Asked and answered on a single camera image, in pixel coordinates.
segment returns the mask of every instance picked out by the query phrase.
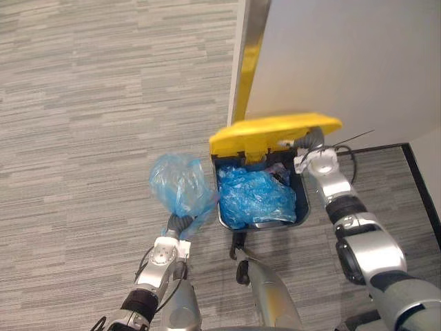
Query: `gray carpet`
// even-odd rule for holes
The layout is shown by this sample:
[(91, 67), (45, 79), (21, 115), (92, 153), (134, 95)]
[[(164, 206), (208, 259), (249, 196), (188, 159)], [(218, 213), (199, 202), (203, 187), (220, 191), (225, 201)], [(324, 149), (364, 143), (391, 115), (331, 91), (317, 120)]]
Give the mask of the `gray carpet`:
[[(227, 120), (235, 1), (0, 2), (0, 330), (89, 330), (117, 309), (167, 211), (147, 178), (165, 152), (203, 160)], [(400, 148), (359, 155), (356, 188), (440, 285), (440, 254)], [(350, 175), (350, 163), (344, 162)], [(348, 283), (311, 191), (308, 222), (249, 246), (287, 284), (308, 330), (372, 309)], [(256, 325), (235, 282), (231, 234), (194, 238), (203, 326)]]

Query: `black floor trim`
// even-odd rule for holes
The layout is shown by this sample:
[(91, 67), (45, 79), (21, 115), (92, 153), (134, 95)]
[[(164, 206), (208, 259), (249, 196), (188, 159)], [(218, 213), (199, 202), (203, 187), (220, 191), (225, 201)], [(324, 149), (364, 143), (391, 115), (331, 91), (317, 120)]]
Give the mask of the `black floor trim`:
[[(409, 166), (413, 180), (415, 181), (418, 192), (422, 200), (422, 204), (426, 210), (427, 216), (429, 217), (430, 224), (432, 225), (433, 233), (435, 233), (436, 241), (441, 250), (441, 223), (440, 218), (436, 212), (435, 206), (433, 205), (432, 198), (427, 190), (426, 184), (422, 178), (420, 169), (415, 160), (415, 155), (413, 154), (412, 148), (409, 143), (396, 143), (393, 145), (384, 145), (370, 148), (361, 148), (359, 150), (353, 150), (354, 153), (363, 152), (373, 152), (374, 150), (384, 150), (386, 148), (396, 148), (401, 147), (404, 156), (406, 157), (407, 165)], [(349, 152), (339, 152), (338, 155), (348, 155)]]
[(432, 198), (427, 190), (426, 184), (422, 178), (421, 172), (418, 169), (418, 165), (415, 160), (415, 155), (413, 155), (412, 148), (409, 143), (403, 143), (401, 145), (404, 156), (406, 157), (407, 164), (411, 169), (413, 179), (415, 180), (416, 187), (420, 193), (422, 204), (426, 208), (427, 216), (429, 216), (430, 223), (432, 225), (433, 232), (435, 233), (438, 246), (441, 249), (441, 224), (440, 218), (436, 213), (435, 206), (433, 205)]

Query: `trash bin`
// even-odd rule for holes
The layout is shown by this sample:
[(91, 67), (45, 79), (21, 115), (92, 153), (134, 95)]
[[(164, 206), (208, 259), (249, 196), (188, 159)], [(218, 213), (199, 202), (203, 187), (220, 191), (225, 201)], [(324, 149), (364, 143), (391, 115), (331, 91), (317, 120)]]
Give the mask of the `trash bin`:
[(301, 174), (296, 174), (294, 170), (294, 157), (297, 155), (297, 150), (290, 148), (285, 142), (305, 136), (314, 127), (320, 127), (324, 134), (328, 134), (340, 128), (341, 122), (316, 113), (267, 117), (236, 122), (210, 137), (210, 154), (218, 189), (217, 171), (223, 166), (244, 167), (248, 171), (257, 171), (280, 162), (290, 171), (289, 186), (296, 193), (296, 221), (294, 223), (274, 219), (247, 224), (241, 229), (233, 229), (228, 226), (229, 222), (218, 205), (220, 224), (232, 232), (248, 232), (297, 226), (306, 221), (309, 215), (309, 201), (303, 177)]

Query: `trash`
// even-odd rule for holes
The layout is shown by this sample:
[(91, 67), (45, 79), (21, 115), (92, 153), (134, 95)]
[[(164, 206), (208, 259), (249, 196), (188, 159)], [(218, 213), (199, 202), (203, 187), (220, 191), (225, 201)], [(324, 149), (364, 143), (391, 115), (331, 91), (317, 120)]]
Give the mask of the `trash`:
[(150, 172), (149, 182), (153, 193), (171, 213), (195, 218), (180, 239), (194, 235), (218, 201), (217, 193), (205, 182), (201, 162), (188, 154), (161, 156)]
[(278, 162), (271, 167), (265, 169), (266, 172), (273, 175), (282, 184), (289, 186), (289, 171), (285, 168), (283, 163)]
[(233, 229), (250, 223), (296, 221), (296, 194), (266, 171), (222, 167), (218, 171), (220, 212)]

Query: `black wire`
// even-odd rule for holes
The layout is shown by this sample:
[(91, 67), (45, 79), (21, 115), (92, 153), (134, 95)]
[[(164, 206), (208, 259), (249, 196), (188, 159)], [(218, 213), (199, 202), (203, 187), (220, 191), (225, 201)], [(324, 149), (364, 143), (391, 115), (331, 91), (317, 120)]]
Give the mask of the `black wire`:
[(105, 316), (101, 317), (90, 331), (102, 331), (104, 330)]
[(342, 141), (337, 142), (337, 143), (335, 144), (335, 146), (340, 145), (341, 143), (347, 143), (348, 141), (351, 141), (351, 140), (357, 139), (358, 137), (364, 136), (365, 134), (368, 134), (368, 133), (371, 133), (371, 132), (374, 132), (374, 131), (375, 131), (375, 129), (372, 129), (372, 130), (369, 130), (369, 131), (366, 131), (366, 132), (363, 132), (363, 133), (357, 134), (356, 136), (353, 136), (352, 138), (349, 138), (349, 139), (346, 139), (346, 140), (342, 140)]
[(356, 155), (354, 154), (353, 150), (348, 145), (338, 145), (338, 146), (334, 146), (334, 148), (336, 149), (336, 151), (339, 150), (340, 148), (344, 148), (351, 155), (352, 166), (353, 166), (351, 184), (354, 184), (357, 179), (357, 171), (358, 171), (358, 164), (357, 164)]
[(147, 265), (149, 260), (147, 259), (147, 262), (145, 262), (145, 263), (144, 263), (144, 260), (145, 260), (145, 257), (152, 251), (152, 249), (153, 249), (153, 246), (151, 248), (149, 248), (147, 250), (147, 252), (145, 252), (143, 258), (139, 262), (138, 271), (135, 272), (135, 280), (138, 278), (138, 276), (141, 274), (141, 272), (144, 270), (145, 266)]
[(333, 146), (328, 146), (328, 145), (323, 145), (323, 146), (320, 146), (320, 147), (315, 147), (315, 148), (308, 149), (306, 154), (303, 155), (303, 158), (302, 158), (302, 161), (300, 162), (300, 164), (303, 163), (306, 160), (306, 158), (308, 157), (309, 153), (316, 152), (316, 151), (319, 151), (319, 150), (326, 150), (327, 148), (334, 148), (334, 147)]
[(164, 303), (162, 305), (160, 305), (158, 309), (156, 309), (155, 314), (157, 314), (161, 309), (163, 309), (164, 306), (168, 303), (168, 301), (170, 301), (170, 299), (174, 296), (174, 294), (176, 293), (176, 291), (179, 288), (179, 285), (181, 284), (182, 279), (184, 278), (184, 275), (185, 275), (185, 267), (182, 268), (182, 275), (181, 275), (181, 277), (179, 279), (178, 285), (176, 285), (176, 287), (174, 288), (173, 292), (170, 293), (168, 298), (166, 300), (164, 300)]

